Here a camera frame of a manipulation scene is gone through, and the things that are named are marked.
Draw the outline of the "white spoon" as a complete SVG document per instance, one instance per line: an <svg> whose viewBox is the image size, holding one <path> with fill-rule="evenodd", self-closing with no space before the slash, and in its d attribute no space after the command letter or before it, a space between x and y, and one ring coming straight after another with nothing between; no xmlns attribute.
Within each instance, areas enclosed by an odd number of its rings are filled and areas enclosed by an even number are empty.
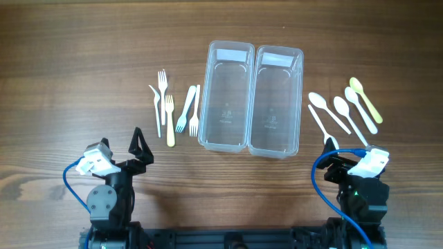
<svg viewBox="0 0 443 249"><path fill-rule="evenodd" d="M345 88L345 97L349 102L351 102L356 106L369 132L371 134L377 134L378 133L377 127L375 126L373 121L370 119L369 115L366 113L366 111L359 103L359 97L357 93L349 86Z"/></svg>
<svg viewBox="0 0 443 249"><path fill-rule="evenodd" d="M326 144L328 140L331 140L333 143L333 146L335 149L340 149L339 145L338 145L338 141L335 139L335 137L331 136L330 134L327 133L325 127L323 126L320 118L318 117L317 113L315 112L314 108L312 107L312 105L308 104L307 105L309 108L309 111L311 112L314 120L316 121L317 125L319 126L320 130L323 133L323 143Z"/></svg>
<svg viewBox="0 0 443 249"><path fill-rule="evenodd" d="M357 137L360 139L363 145L367 147L368 146L367 140L364 138L363 134L361 133L359 128L356 126L356 124L350 117L350 108L347 102L343 98L336 96L334 98L334 107L339 114L347 118L348 122L350 123Z"/></svg>
<svg viewBox="0 0 443 249"><path fill-rule="evenodd" d="M310 92L308 98L315 107L325 110L347 134L352 133L350 129L328 108L324 97L318 93Z"/></svg>

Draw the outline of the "light blue fork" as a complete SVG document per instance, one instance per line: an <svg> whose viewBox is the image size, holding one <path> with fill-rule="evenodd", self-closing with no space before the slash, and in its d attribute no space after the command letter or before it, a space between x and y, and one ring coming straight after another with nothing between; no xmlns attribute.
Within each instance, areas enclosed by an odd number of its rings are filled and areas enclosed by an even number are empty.
<svg viewBox="0 0 443 249"><path fill-rule="evenodd" d="M183 106L183 111L179 117L179 119L177 120L177 125L176 125L176 129L175 131L177 133L182 133L186 127L187 124L187 114L190 108L190 105L195 97L195 93L196 93L196 86L190 86L186 95L186 100Z"/></svg>

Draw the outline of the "yellow fork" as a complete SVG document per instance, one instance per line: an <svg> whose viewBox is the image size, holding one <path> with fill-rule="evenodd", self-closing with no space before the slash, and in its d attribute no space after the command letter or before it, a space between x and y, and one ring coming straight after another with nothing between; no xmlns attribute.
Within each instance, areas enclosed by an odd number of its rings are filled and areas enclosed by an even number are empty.
<svg viewBox="0 0 443 249"><path fill-rule="evenodd" d="M165 97L165 111L167 113L167 146L175 146L174 124L172 114L174 111L174 101L171 95Z"/></svg>

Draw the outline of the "cream white fork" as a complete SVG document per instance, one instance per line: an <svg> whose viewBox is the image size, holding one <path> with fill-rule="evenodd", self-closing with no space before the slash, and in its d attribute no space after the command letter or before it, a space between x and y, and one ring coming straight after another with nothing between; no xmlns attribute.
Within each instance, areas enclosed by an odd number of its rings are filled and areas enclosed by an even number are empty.
<svg viewBox="0 0 443 249"><path fill-rule="evenodd" d="M196 93L195 93L194 113L190 119L190 126L189 126L191 137L197 137L197 134L198 134L198 128L199 128L198 108L199 108L200 90L201 90L201 86L198 84L196 87Z"/></svg>

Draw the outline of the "bent white fork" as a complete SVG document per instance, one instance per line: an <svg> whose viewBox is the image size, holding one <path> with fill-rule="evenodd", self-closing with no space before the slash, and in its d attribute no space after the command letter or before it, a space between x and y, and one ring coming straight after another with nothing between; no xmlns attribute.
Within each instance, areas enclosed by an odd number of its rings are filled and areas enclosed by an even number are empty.
<svg viewBox="0 0 443 249"><path fill-rule="evenodd" d="M156 113L156 128L157 128L157 134L158 137L161 137L161 119L160 119L160 114L159 114L159 102L161 100L161 97L159 95L159 93L157 92L157 90L152 86L149 85L149 87L151 88L151 90L154 93L154 109L155 109L155 113Z"/></svg>

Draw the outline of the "tall white fork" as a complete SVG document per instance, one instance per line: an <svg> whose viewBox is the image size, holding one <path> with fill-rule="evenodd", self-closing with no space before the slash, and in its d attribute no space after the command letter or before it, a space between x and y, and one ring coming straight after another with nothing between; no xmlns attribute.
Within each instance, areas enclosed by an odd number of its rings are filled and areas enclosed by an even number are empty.
<svg viewBox="0 0 443 249"><path fill-rule="evenodd" d="M168 80L164 69L158 72L158 81L159 90L161 92L161 124L165 125L165 92L168 88Z"/></svg>

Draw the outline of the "yellow-green spoon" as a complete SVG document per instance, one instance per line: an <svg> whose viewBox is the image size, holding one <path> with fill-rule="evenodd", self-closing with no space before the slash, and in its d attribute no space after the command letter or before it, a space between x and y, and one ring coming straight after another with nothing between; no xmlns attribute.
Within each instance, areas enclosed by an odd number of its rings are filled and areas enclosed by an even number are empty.
<svg viewBox="0 0 443 249"><path fill-rule="evenodd" d="M383 122L383 118L381 117L380 113L377 111L377 109L374 107L372 102L369 100L369 98L365 94L365 92L363 90L363 85L360 83L360 81L358 79L356 79L355 77L351 77L350 78L350 87L363 98L363 101L365 102L369 112L371 113L372 117L374 118L374 121L377 124L381 124Z"/></svg>

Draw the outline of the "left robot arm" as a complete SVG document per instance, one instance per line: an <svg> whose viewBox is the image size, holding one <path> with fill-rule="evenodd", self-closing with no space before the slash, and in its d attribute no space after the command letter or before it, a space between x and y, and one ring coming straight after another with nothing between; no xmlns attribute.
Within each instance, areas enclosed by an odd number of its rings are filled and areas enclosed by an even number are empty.
<svg viewBox="0 0 443 249"><path fill-rule="evenodd" d="M76 170L105 181L93 188L86 201L91 227L80 234L80 248L153 248L154 242L142 229L141 223L132 221L135 206L133 177L146 172L154 162L140 128L134 129L128 152L133 159L116 163L109 141L89 145Z"/></svg>

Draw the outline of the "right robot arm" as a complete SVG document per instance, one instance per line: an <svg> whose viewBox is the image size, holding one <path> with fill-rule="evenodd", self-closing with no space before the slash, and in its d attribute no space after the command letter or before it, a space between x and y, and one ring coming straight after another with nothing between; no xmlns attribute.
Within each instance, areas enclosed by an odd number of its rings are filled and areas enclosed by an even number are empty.
<svg viewBox="0 0 443 249"><path fill-rule="evenodd" d="M311 181L319 197L339 217L329 218L321 228L321 248L386 248L381 220L388 211L389 186L380 180L389 161L384 148L369 145L365 149L339 149L326 140L324 150L311 170ZM338 185L334 206L320 191L315 173L327 169L324 179Z"/></svg>

